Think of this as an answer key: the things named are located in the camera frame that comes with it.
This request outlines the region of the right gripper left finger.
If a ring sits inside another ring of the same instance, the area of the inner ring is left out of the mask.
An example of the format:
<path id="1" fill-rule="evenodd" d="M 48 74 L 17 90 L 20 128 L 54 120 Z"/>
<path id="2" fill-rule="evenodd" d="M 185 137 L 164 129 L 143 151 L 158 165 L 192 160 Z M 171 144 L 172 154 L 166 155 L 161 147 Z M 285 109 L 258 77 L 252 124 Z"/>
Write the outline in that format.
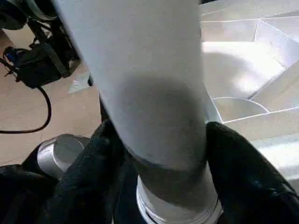
<path id="1" fill-rule="evenodd" d="M 132 166 L 112 122 L 105 120 L 45 202 L 41 224 L 110 224 Z"/>

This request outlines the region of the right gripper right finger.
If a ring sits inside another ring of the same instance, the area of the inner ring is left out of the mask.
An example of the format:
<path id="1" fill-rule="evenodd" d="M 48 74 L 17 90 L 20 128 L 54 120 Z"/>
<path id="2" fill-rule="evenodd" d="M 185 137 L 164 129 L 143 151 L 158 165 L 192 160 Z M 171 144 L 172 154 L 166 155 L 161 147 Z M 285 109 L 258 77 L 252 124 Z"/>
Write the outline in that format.
<path id="1" fill-rule="evenodd" d="M 299 195 L 245 137 L 221 123 L 209 122 L 206 151 L 228 224 L 299 222 Z"/>

